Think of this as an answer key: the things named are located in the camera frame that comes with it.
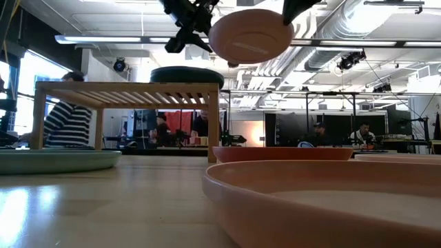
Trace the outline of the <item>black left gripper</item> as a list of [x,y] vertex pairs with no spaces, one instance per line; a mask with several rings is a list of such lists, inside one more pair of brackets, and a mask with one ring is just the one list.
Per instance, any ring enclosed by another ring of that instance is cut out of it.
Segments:
[[187,36],[186,30],[209,34],[212,27],[212,11],[219,0],[160,0],[164,13],[171,16],[181,29],[165,44],[168,53],[180,53],[186,43],[196,45],[207,52],[213,50],[197,34]]

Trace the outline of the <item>dark green plate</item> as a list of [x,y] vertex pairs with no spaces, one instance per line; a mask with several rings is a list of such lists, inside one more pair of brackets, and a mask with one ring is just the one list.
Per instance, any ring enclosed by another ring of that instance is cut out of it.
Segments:
[[225,78],[222,74],[206,68],[168,66],[156,68],[150,73],[151,83],[217,83],[222,89]]

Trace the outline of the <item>pink plate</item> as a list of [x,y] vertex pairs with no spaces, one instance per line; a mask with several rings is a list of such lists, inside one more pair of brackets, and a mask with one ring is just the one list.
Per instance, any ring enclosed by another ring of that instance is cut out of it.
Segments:
[[281,14],[265,9],[228,14],[220,18],[208,34],[211,49],[234,64],[274,59],[290,46],[293,37],[293,25],[285,25]]

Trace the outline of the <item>red plate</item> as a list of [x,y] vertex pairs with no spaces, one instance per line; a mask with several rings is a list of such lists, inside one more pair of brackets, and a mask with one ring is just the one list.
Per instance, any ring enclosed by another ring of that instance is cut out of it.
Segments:
[[350,147],[213,147],[221,163],[238,161],[320,160],[347,161],[353,154]]

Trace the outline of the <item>sage green plate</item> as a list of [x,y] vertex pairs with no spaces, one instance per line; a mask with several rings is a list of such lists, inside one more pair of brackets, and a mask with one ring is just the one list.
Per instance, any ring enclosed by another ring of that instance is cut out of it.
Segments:
[[122,153],[93,149],[0,150],[0,175],[61,174],[114,167]]

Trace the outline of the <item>peach plate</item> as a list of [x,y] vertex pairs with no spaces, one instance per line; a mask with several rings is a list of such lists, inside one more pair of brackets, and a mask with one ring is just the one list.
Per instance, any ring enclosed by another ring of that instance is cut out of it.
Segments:
[[357,154],[358,161],[441,165],[441,155],[428,154]]

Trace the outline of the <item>terracotta brown plate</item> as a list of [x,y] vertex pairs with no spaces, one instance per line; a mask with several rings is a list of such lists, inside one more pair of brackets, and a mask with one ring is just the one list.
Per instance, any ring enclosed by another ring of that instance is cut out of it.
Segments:
[[441,248],[441,165],[221,163],[203,192],[242,248]]

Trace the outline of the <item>wooden slatted shelf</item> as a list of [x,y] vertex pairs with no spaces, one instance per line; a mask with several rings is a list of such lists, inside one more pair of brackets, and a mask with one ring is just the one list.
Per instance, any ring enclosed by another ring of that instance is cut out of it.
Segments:
[[30,148],[43,147],[46,96],[96,110],[94,148],[103,141],[103,112],[106,109],[175,109],[209,112],[207,159],[215,163],[213,148],[219,140],[219,86],[217,83],[133,83],[39,81],[35,83]]

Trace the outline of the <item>orange cloth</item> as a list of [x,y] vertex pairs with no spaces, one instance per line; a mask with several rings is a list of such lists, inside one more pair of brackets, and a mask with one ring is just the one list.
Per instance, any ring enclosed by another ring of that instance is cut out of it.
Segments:
[[192,130],[192,113],[191,112],[166,112],[166,123],[172,134],[175,134],[178,130],[190,134]]

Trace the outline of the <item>long ceiling light strip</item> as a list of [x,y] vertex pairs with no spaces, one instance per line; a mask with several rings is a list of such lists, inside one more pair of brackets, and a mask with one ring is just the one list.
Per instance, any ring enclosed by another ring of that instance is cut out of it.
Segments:
[[[166,44],[169,37],[118,37],[118,36],[65,36],[56,35],[60,44]],[[290,46],[336,47],[336,48],[397,48],[397,49],[441,49],[441,40],[375,40],[375,39],[292,39]]]

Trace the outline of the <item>person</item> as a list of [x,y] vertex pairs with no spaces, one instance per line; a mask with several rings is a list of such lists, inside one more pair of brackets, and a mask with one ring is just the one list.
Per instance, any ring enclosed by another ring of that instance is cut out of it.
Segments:
[[374,133],[370,132],[370,124],[363,122],[359,128],[349,135],[349,140],[354,145],[368,145],[375,139]]
[[156,127],[150,132],[151,138],[159,147],[170,145],[170,128],[165,115],[156,117]]
[[200,114],[193,121],[191,136],[208,136],[208,115],[207,110],[200,111]]
[[92,111],[60,100],[44,120],[46,147],[87,147]]
[[305,141],[310,143],[314,147],[332,145],[331,137],[326,133],[325,124],[321,122],[317,122],[314,125],[314,133],[306,135]]

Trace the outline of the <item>black backdrop panel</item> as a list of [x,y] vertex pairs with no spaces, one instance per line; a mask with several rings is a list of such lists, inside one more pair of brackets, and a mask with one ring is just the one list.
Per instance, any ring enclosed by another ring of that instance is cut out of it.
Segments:
[[314,133],[317,122],[325,124],[326,133],[331,137],[332,145],[350,145],[349,135],[357,130],[361,123],[370,124],[370,132],[381,136],[386,132],[384,115],[357,116],[330,114],[266,114],[265,136],[268,147],[295,147],[305,141],[308,134]]

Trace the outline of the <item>black background monitor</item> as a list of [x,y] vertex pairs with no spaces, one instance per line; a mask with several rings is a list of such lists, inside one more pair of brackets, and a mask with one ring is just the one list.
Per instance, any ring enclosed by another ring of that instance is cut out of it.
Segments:
[[389,134],[412,135],[411,114],[408,111],[387,109],[387,123]]

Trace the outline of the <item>black ceiling bracket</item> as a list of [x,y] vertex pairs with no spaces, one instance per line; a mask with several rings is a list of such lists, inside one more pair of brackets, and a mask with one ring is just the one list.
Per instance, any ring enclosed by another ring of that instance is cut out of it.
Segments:
[[364,1],[364,5],[367,6],[398,6],[398,7],[417,7],[415,14],[420,14],[423,11],[424,1],[408,1],[408,0],[377,0],[377,1]]

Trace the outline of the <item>black aluminium table frame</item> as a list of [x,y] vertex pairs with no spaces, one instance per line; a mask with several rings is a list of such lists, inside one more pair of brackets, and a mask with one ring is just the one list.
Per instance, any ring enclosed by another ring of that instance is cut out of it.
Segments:
[[119,151],[128,156],[204,156],[207,157],[206,147],[158,147],[156,149],[112,149],[103,148],[107,151]]

